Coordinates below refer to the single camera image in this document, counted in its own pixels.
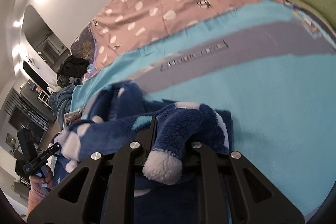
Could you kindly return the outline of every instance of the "framed picture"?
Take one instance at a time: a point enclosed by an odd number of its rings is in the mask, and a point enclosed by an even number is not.
[[[15,144],[16,144],[16,139],[10,135],[9,133],[7,133],[7,137],[6,137],[6,143],[13,149],[15,149]]]

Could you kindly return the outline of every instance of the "black bracket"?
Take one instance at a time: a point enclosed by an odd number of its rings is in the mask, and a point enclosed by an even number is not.
[[[47,150],[43,151],[40,155],[38,155],[23,167],[25,174],[34,175],[38,173],[41,167],[47,163],[48,158],[55,154],[59,149],[60,144],[57,142],[50,146]]]
[[[134,177],[156,137],[155,117],[117,153],[93,153],[31,212],[28,224],[133,223]],[[304,224],[300,211],[240,152],[188,142],[183,172],[198,177],[198,223]]]

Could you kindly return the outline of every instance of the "hand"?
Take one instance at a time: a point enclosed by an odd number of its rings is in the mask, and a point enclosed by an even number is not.
[[[48,165],[46,166],[46,170],[47,170],[47,175],[46,175],[45,178],[41,178],[41,177],[38,177],[38,176],[30,176],[29,177],[30,184],[31,184],[31,189],[35,190],[36,192],[39,192],[41,194],[44,194],[44,192],[41,188],[42,183],[47,183],[47,187],[49,189],[54,188],[53,172],[51,171],[51,169]]]

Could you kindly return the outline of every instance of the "metal screw head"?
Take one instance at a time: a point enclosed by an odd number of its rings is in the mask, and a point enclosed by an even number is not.
[[[240,159],[241,156],[242,156],[241,153],[239,153],[238,151],[233,151],[231,153],[231,158],[236,159],[236,160]]]
[[[92,153],[91,158],[93,160],[99,160],[101,158],[101,154],[99,152]]]
[[[199,149],[202,147],[202,144],[200,142],[192,142],[191,147],[195,149]]]
[[[129,147],[132,149],[137,149],[140,147],[140,144],[138,142],[132,142],[129,144]]]

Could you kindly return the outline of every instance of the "light blue blanket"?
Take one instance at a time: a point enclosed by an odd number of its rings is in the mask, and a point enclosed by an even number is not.
[[[108,84],[169,54],[249,27],[294,19],[290,8],[263,0],[124,54],[75,88],[72,110],[83,107]],[[336,57],[330,53],[263,57],[172,84],[146,99],[194,101],[230,109],[234,149],[306,215],[323,202],[336,178],[335,67]]]

